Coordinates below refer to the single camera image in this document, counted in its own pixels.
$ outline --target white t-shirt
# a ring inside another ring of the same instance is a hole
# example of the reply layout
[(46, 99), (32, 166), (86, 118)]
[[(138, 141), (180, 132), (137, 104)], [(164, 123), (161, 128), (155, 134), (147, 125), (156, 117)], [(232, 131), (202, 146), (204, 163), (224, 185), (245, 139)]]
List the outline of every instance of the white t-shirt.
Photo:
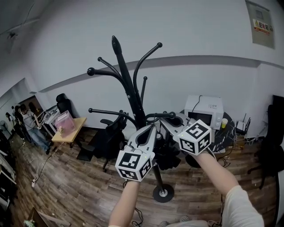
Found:
[[(167, 227), (208, 227), (208, 224), (206, 221), (195, 220), (170, 224)], [(262, 216), (252, 206), (247, 192), (239, 185), (233, 187), (226, 196), (222, 227), (264, 227)]]
[(22, 114), (22, 116), (27, 130), (34, 129), (36, 127), (34, 119), (32, 118), (34, 116), (34, 113), (32, 111), (28, 110), (27, 113)]

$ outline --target white sleeve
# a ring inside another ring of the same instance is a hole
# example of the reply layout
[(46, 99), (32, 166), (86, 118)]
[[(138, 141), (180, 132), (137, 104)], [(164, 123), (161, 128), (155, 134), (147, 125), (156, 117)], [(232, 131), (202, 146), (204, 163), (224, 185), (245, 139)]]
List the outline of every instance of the white sleeve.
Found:
[(264, 227), (262, 216), (249, 201), (249, 196), (239, 185), (227, 194), (222, 216), (225, 227)]

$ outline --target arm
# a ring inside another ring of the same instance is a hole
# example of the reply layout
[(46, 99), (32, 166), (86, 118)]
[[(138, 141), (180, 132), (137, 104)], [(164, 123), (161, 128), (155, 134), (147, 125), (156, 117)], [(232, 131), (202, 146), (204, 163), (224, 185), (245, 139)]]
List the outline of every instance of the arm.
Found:
[(39, 120), (37, 119), (37, 116), (34, 114), (33, 117), (35, 118), (35, 121), (36, 121), (37, 126), (40, 127), (40, 123), (39, 123)]
[(128, 227), (134, 213), (140, 182), (129, 181), (118, 201), (115, 205), (111, 216), (109, 225), (116, 225), (120, 227)]
[(226, 196), (233, 187), (239, 185), (235, 176), (222, 167), (210, 154), (203, 152), (194, 158), (222, 195)]
[(194, 157), (214, 186), (226, 197), (222, 225), (230, 227), (264, 227), (263, 218), (249, 201), (246, 191), (235, 176), (222, 167), (210, 154)]

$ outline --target warning sign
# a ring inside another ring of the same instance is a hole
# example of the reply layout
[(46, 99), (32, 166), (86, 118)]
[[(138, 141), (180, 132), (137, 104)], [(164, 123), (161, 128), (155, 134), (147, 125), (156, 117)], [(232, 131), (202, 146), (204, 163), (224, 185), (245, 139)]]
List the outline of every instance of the warning sign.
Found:
[(268, 24), (266, 24), (266, 23), (263, 23), (263, 22), (256, 20), (256, 19), (253, 19), (253, 26), (254, 26), (255, 31), (260, 31), (260, 32), (263, 32), (267, 35), (270, 34)]

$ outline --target sticker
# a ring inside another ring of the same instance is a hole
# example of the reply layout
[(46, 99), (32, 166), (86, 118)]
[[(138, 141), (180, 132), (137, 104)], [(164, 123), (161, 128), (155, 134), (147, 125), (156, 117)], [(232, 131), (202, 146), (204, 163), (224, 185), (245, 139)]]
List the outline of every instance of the sticker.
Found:
[(185, 150), (187, 152), (191, 152), (193, 154), (195, 153), (195, 151), (194, 151), (194, 143), (193, 142), (180, 139), (180, 143), (181, 143), (181, 149), (182, 150)]
[(192, 125), (189, 129), (186, 130), (186, 132), (195, 139), (202, 137), (203, 134), (207, 131), (208, 129), (200, 125), (199, 123)]
[(267, 35), (269, 35), (269, 26), (268, 24), (261, 22), (259, 20), (253, 19), (253, 26), (255, 31), (263, 32)]
[(131, 179), (131, 180), (138, 180), (135, 172), (124, 170), (124, 169), (118, 169), (118, 170), (120, 171), (122, 177)]
[(140, 155), (138, 154), (124, 153), (119, 166), (136, 169), (139, 159)]
[(143, 167), (139, 170), (141, 179), (148, 173), (148, 171), (151, 169), (151, 163), (150, 159), (143, 165)]
[(208, 147), (210, 144), (210, 133), (204, 136), (202, 140), (198, 142), (198, 153)]

